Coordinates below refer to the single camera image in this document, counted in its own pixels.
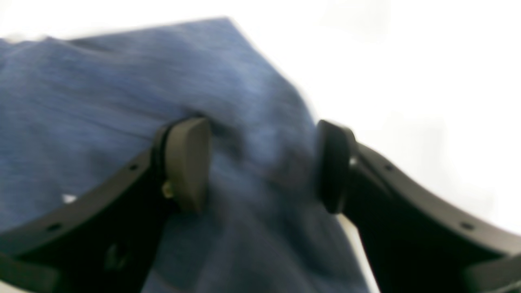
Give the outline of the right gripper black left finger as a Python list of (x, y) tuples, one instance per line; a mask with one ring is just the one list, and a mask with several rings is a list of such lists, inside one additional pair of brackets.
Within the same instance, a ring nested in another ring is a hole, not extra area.
[(1, 281), (32, 293), (139, 293), (173, 213), (206, 200), (206, 118), (163, 126), (150, 149), (78, 200), (1, 235)]

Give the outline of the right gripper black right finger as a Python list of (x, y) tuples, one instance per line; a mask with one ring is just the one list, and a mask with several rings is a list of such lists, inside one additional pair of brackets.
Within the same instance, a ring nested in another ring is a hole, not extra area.
[(318, 195), (357, 228), (381, 293), (519, 293), (519, 235), (429, 192), (350, 128), (317, 131)]

